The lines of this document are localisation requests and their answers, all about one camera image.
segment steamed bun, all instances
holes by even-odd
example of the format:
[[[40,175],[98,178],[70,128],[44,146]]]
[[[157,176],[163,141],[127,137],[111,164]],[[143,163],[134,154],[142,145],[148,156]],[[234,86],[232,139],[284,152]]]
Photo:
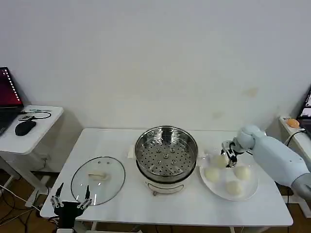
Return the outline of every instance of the steamed bun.
[[[251,171],[249,167],[247,166],[238,166],[234,168],[234,174],[236,177],[238,177],[240,180],[247,181],[251,177]]]
[[[226,183],[227,192],[233,196],[242,194],[242,186],[238,181],[230,181]]]
[[[215,183],[219,180],[219,170],[216,167],[205,168],[205,177],[209,181]]]
[[[212,159],[212,163],[218,168],[225,168],[228,165],[229,159],[226,155],[217,155]]]

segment stainless steel steamer basket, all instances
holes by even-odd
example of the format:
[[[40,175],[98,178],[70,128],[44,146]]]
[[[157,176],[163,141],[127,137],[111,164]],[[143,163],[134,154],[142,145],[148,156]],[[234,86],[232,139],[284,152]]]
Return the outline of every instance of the stainless steel steamer basket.
[[[173,126],[159,126],[139,137],[135,156],[139,170],[148,179],[176,183],[193,172],[198,146],[188,132]]]

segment metal rim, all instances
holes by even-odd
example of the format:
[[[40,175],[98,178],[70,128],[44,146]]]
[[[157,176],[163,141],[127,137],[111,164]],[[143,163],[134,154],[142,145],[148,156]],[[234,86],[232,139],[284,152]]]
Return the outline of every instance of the metal rim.
[[[143,173],[143,172],[141,171],[141,169],[140,169],[140,167],[139,167],[139,165],[138,165],[138,161],[137,161],[137,160],[136,160],[136,165],[137,165],[138,170],[141,172],[141,174],[143,174],[143,176],[144,176],[146,179],[148,179],[148,180],[150,180],[150,181],[152,181],[152,182],[155,182],[155,183],[160,183],[160,184],[174,184],[174,183],[182,182],[182,181],[184,181],[185,179],[187,179],[187,178],[193,173],[193,171],[194,171],[195,168],[196,168],[196,164],[195,164],[195,166],[194,166],[193,169],[189,172],[189,174],[188,174],[187,176],[185,176],[184,178],[180,179],[180,180],[177,180],[177,181],[174,181],[174,182],[161,182],[161,181],[156,181],[156,180],[152,179],[151,177],[147,177],[146,174]]]
[[[187,131],[164,125],[141,134],[134,153],[139,171],[145,177],[158,183],[175,183],[192,173],[198,146]]]
[[[94,159],[98,159],[98,158],[111,158],[111,159],[117,160],[117,161],[121,164],[121,166],[122,166],[122,168],[123,168],[123,171],[124,171],[124,179],[123,179],[123,183],[122,183],[120,189],[116,192],[116,194],[115,194],[114,196],[112,196],[112,198],[110,198],[110,199],[108,199],[108,200],[106,200],[106,201],[104,201],[104,202],[102,202],[102,203],[100,203],[100,204],[98,204],[98,205],[101,205],[101,204],[104,204],[104,203],[110,201],[111,199],[113,199],[113,198],[121,191],[121,189],[122,189],[122,187],[123,187],[123,185],[124,185],[124,183],[125,183],[125,179],[126,179],[126,173],[125,173],[125,168],[124,168],[123,164],[122,164],[118,159],[116,159],[116,158],[113,158],[113,157],[110,157],[110,156],[99,156],[99,157],[96,157],[96,158],[93,158],[93,159],[90,159],[90,160],[86,161],[86,162],[85,162],[84,164],[82,164],[82,165],[76,170],[76,172],[74,173],[74,175],[73,175],[73,177],[72,177],[72,179],[71,179],[71,182],[70,182],[70,190],[71,190],[71,194],[72,194],[73,198],[75,198],[75,196],[74,196],[74,194],[73,194],[73,190],[72,190],[72,181],[73,181],[74,176],[77,174],[77,172],[78,172],[85,164],[87,164],[88,162],[90,162],[90,161],[92,161],[92,160],[94,160]]]

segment dough ball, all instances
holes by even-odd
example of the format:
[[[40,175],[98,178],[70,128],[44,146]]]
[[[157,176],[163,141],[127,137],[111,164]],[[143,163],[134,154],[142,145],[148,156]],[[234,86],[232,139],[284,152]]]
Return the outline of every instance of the dough ball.
[[[290,118],[286,121],[286,123],[292,128],[299,128],[299,122],[296,119]]]
[[[251,170],[247,166],[237,166],[234,168],[234,174],[240,180],[247,181],[251,177]]]
[[[226,155],[214,156],[212,162],[218,168],[225,168],[228,165],[229,159]]]
[[[219,169],[216,167],[205,168],[205,177],[209,181],[215,183],[219,180]]]
[[[242,186],[238,181],[230,181],[226,184],[227,192],[233,196],[238,196],[242,193]]]

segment computer mouse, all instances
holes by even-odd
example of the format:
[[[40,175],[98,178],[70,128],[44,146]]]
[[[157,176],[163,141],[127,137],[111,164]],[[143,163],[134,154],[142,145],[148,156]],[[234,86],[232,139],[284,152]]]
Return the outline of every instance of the computer mouse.
[[[17,136],[24,136],[37,124],[37,122],[32,120],[27,120],[19,123],[15,128],[15,134]]]

